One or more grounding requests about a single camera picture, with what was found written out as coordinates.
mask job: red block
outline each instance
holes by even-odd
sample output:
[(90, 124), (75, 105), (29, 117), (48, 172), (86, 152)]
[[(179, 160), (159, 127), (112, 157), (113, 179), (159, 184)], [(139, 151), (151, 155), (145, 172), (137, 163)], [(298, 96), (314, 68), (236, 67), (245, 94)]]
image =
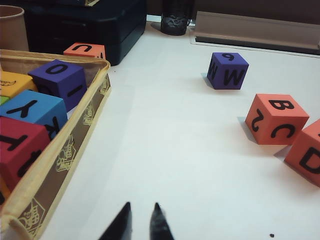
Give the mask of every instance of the red block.
[(106, 59), (105, 46), (91, 43), (76, 42), (68, 47), (63, 55), (82, 56)]
[(320, 119), (299, 133), (284, 162), (320, 187)]
[(0, 117), (0, 174), (10, 191), (49, 143), (44, 126)]
[(291, 145), (308, 114), (288, 94), (256, 94), (245, 123), (261, 145)]

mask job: purple block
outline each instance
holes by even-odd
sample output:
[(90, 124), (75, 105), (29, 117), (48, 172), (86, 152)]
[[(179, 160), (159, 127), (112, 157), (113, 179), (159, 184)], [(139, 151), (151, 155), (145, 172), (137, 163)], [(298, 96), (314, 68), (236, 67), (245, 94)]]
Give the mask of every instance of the purple block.
[(67, 111), (78, 105), (87, 90), (82, 66), (53, 60), (30, 72), (40, 93), (62, 98)]
[(212, 53), (207, 78), (214, 89), (241, 89), (249, 64), (239, 53)]

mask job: cube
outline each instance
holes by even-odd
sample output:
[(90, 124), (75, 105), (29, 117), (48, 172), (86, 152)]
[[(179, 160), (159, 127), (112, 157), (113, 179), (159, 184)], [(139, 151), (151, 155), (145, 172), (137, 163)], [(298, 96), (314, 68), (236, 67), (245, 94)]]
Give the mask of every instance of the cube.
[(24, 90), (38, 91), (31, 76), (1, 71), (1, 96), (12, 99)]
[(5, 183), (4, 179), (0, 176), (0, 208), (5, 204), (6, 200), (10, 196), (10, 190)]
[(91, 43), (76, 42), (67, 48), (63, 55), (82, 56), (106, 59), (105, 46)]
[(28, 73), (40, 93), (62, 98), (67, 111), (78, 105), (87, 90), (82, 66), (53, 60)]
[(248, 67), (239, 53), (214, 52), (206, 77), (214, 89), (241, 89)]
[(320, 187), (320, 119), (299, 133), (284, 162)]
[(0, 174), (12, 191), (50, 143), (44, 126), (0, 117)]
[(4, 117), (45, 126), (52, 140), (67, 122), (67, 111), (62, 98), (25, 90), (0, 106)]
[(0, 105), (6, 103), (7, 101), (9, 101), (10, 98), (6, 97), (6, 96), (0, 96)]
[(261, 145), (291, 145), (308, 114), (288, 94), (256, 94), (245, 123)]

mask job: black storage box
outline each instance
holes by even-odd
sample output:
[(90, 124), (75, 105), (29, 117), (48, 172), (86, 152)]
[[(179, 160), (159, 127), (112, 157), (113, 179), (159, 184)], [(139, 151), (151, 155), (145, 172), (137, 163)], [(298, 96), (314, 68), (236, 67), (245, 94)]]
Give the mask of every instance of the black storage box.
[(75, 42), (99, 44), (111, 65), (117, 65), (145, 31), (145, 0), (99, 0), (92, 7), (54, 2), (0, 0), (24, 9), (30, 52), (63, 54)]

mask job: orange block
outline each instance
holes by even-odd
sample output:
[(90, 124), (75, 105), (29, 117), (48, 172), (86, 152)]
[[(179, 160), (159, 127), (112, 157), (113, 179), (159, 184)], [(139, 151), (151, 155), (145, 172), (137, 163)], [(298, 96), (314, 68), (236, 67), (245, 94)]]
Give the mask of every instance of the orange block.
[(291, 145), (308, 114), (288, 94), (256, 94), (245, 123), (261, 145)]
[(76, 42), (67, 48), (63, 54), (106, 59), (105, 46), (91, 43)]
[(9, 195), (10, 195), (10, 190), (8, 189), (3, 178), (0, 176), (0, 208), (6, 202)]
[(320, 187), (320, 119), (299, 133), (284, 162)]
[(12, 99), (24, 90), (32, 90), (34, 92), (38, 92), (38, 89), (34, 84), (32, 77), (29, 75), (9, 71), (1, 71), (0, 81), (0, 91), (1, 96), (3, 97)]

